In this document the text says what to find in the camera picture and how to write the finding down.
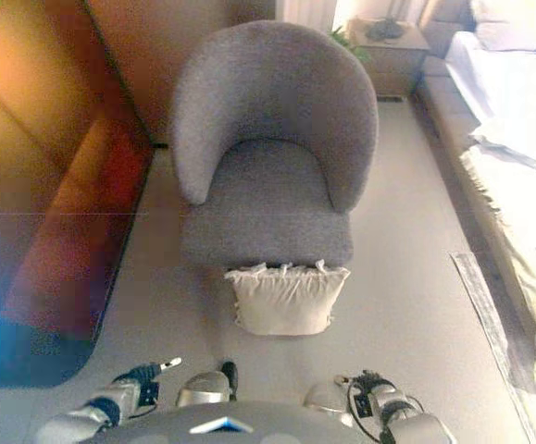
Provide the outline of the dark left robot hand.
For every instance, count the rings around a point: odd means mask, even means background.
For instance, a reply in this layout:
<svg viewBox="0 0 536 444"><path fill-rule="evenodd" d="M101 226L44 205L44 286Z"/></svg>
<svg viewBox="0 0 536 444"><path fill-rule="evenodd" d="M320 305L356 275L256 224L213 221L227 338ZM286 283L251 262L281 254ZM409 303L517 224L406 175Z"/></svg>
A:
<svg viewBox="0 0 536 444"><path fill-rule="evenodd" d="M175 357L165 363L142 364L132 368L129 372L117 376L116 381L135 381L139 387L137 407L154 406L158 399L159 383L156 378L165 374L169 369L182 363L181 357Z"/></svg>

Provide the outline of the dark right robot hand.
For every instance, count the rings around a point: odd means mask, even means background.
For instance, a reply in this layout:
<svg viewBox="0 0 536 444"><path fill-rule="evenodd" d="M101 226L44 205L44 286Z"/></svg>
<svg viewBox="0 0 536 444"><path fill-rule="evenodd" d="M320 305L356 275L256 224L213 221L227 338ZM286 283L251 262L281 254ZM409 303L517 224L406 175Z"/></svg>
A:
<svg viewBox="0 0 536 444"><path fill-rule="evenodd" d="M363 370L360 376L343 376L337 375L333 379L334 383L338 386L347 386L346 390L346 403L347 407L351 408L355 406L358 411L370 411L370 401L368 395L373 392L377 387L389 386L393 389L396 388L394 383L386 378L383 378L379 373L370 370ZM350 392L352 387L357 385L360 393L357 395L358 401L350 400Z"/></svg>

